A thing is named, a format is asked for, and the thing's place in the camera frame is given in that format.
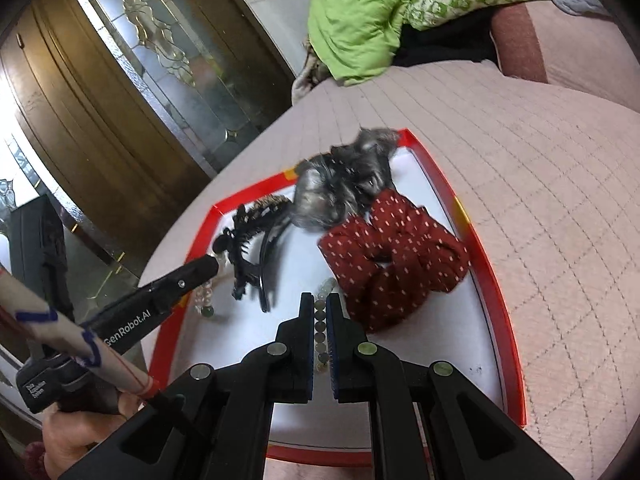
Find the person's left hand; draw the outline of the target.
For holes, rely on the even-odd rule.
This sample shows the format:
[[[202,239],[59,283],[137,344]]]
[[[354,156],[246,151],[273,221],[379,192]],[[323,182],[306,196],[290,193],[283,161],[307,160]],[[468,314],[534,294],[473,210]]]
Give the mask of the person's left hand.
[[[58,404],[43,415],[43,465],[50,479],[57,479],[88,453],[89,448],[107,439],[139,411],[142,401],[122,392],[115,415],[93,412],[65,413]]]

